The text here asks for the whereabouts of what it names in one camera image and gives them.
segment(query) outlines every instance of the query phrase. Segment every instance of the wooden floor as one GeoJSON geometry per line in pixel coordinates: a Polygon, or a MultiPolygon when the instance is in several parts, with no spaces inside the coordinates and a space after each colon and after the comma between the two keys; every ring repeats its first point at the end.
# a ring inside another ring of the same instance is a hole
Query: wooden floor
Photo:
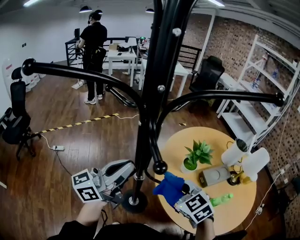
{"type": "MultiPolygon", "coordinates": [[[[114,71],[114,76],[129,84],[129,76],[114,71]]],[[[77,123],[95,117],[119,113],[120,117],[132,117],[137,114],[120,104],[110,93],[96,105],[83,102],[87,96],[86,85],[78,90],[71,86],[76,79],[46,76],[27,94],[26,108],[31,116],[31,128],[40,131],[77,123]]],[[[184,93],[188,92],[189,79],[184,93]]],[[[169,98],[178,92],[180,77],[176,79],[169,98]]],[[[171,113],[165,120],[159,142],[164,143],[177,131],[193,126],[205,126],[228,133],[223,122],[208,107],[195,108],[195,113],[186,109],[171,113]]],[[[72,173],[85,168],[102,167],[118,159],[134,159],[138,117],[120,120],[117,117],[103,119],[76,127],[45,133],[49,145],[63,145],[64,152],[59,156],[65,167],[72,173]]],[[[53,150],[48,149],[45,139],[35,139],[36,157],[32,158],[26,150],[22,151],[21,161],[15,158],[16,146],[0,140],[0,180],[7,189],[0,187],[0,235],[10,240],[46,239],[59,233],[66,221],[75,219],[82,203],[71,186],[71,178],[60,165],[53,150]]],[[[249,216],[234,231],[247,227],[255,210],[263,198],[270,181],[262,171],[257,181],[255,204],[249,216]]],[[[132,180],[126,189],[132,187],[132,180]]],[[[182,235],[182,230],[166,215],[157,196],[152,195],[154,183],[146,179],[142,190],[147,195],[149,205],[139,215],[125,212],[122,207],[112,210],[106,206],[108,223],[119,221],[147,223],[160,231],[182,235]]],[[[268,195],[266,206],[271,206],[268,195]]],[[[247,240],[260,240],[281,232],[279,217],[272,221],[273,211],[266,207],[248,228],[247,240]]]]}

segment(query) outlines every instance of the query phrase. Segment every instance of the yellow black caution tape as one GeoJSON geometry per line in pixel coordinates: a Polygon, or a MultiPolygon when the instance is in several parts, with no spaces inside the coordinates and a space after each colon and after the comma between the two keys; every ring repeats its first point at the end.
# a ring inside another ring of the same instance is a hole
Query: yellow black caution tape
{"type": "Polygon", "coordinates": [[[103,118],[110,118],[110,117],[118,116],[118,115],[119,115],[118,113],[114,113],[112,115],[106,115],[106,116],[103,116],[103,117],[100,117],[100,118],[94,118],[94,119],[90,119],[90,120],[78,122],[78,123],[75,123],[75,124],[66,125],[66,126],[63,126],[63,127],[56,127],[56,128],[51,128],[51,129],[48,129],[48,130],[43,130],[43,131],[37,132],[35,134],[41,134],[41,133],[46,133],[46,132],[52,132],[52,131],[56,131],[56,130],[61,130],[61,129],[64,129],[64,128],[70,128],[70,127],[73,127],[73,126],[81,125],[83,123],[98,121],[98,120],[101,120],[103,118]]]}

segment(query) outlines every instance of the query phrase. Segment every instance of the green succulent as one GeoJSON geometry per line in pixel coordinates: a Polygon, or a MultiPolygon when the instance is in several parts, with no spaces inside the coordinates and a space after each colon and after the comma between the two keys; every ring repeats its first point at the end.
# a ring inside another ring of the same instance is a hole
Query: green succulent
{"type": "Polygon", "coordinates": [[[185,147],[189,154],[187,154],[187,164],[189,165],[196,165],[197,161],[199,161],[202,164],[210,164],[210,160],[212,159],[211,153],[214,151],[210,149],[210,146],[206,144],[205,141],[203,142],[196,142],[194,140],[193,150],[191,150],[188,147],[185,147]]]}

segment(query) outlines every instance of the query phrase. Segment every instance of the ceiling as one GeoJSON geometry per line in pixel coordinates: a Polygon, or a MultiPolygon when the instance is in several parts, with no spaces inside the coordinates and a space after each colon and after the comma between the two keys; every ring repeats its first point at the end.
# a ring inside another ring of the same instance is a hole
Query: ceiling
{"type": "MultiPolygon", "coordinates": [[[[0,14],[23,8],[28,0],[0,0],[0,14]]],[[[300,48],[300,0],[221,0],[225,7],[217,7],[208,0],[198,0],[193,12],[215,14],[232,18],[268,30],[300,48]]],[[[153,0],[39,0],[38,6],[66,6],[80,8],[84,5],[119,6],[143,5],[153,7],[153,0]]]]}
{"type": "MultiPolygon", "coordinates": [[[[288,20],[300,27],[300,0],[223,0],[224,9],[261,10],[288,20]]],[[[197,8],[214,8],[207,0],[199,0],[197,8]]]]}
{"type": "MultiPolygon", "coordinates": [[[[23,8],[27,0],[0,0],[0,14],[23,8]]],[[[152,4],[153,0],[41,0],[38,5],[73,6],[82,4],[109,2],[139,2],[152,4]]],[[[297,26],[300,26],[300,0],[223,0],[225,8],[246,8],[248,10],[261,10],[278,17],[282,17],[297,26]]],[[[207,0],[199,0],[195,8],[214,8],[215,5],[207,0]]]]}
{"type": "MultiPolygon", "coordinates": [[[[0,0],[0,14],[23,8],[23,4],[28,0],[0,0]]],[[[82,7],[84,5],[95,4],[117,4],[117,3],[149,4],[153,6],[153,0],[40,0],[34,6],[66,6],[82,7]]]]}

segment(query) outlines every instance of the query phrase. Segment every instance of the brick wall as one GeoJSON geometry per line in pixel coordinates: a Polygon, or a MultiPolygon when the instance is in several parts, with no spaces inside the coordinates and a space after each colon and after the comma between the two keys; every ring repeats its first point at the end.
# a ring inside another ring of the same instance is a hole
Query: brick wall
{"type": "MultiPolygon", "coordinates": [[[[192,14],[184,37],[184,44],[202,48],[210,18],[211,16],[209,15],[192,14]]],[[[220,58],[223,61],[225,72],[237,80],[245,65],[256,34],[259,35],[260,42],[265,43],[290,62],[294,59],[300,60],[300,50],[276,35],[253,25],[222,17],[216,17],[215,19],[204,58],[211,55],[220,58]]],[[[252,59],[252,61],[260,60],[264,53],[263,49],[259,47],[255,48],[254,59],[252,59]]],[[[265,70],[272,73],[275,68],[279,68],[280,83],[287,87],[291,81],[292,74],[285,67],[282,67],[281,64],[269,58],[265,70]]],[[[253,70],[253,68],[248,70],[244,80],[251,81],[255,74],[256,71],[253,70]]],[[[276,87],[264,77],[261,77],[261,82],[260,88],[264,92],[274,93],[278,91],[276,87]]],[[[276,181],[278,187],[283,185],[285,178],[290,181],[294,176],[299,175],[300,172],[300,113],[297,111],[299,106],[300,91],[297,93],[291,106],[289,118],[282,137],[278,164],[280,168],[286,165],[290,167],[286,173],[280,176],[276,181]]],[[[260,104],[255,104],[255,107],[258,112],[266,118],[266,114],[268,114],[266,110],[260,104]]],[[[270,154],[271,160],[268,167],[273,178],[278,174],[277,152],[285,119],[286,114],[260,143],[260,146],[265,147],[270,154]]],[[[296,198],[287,209],[285,213],[285,224],[288,237],[300,236],[300,197],[296,198]]]]}

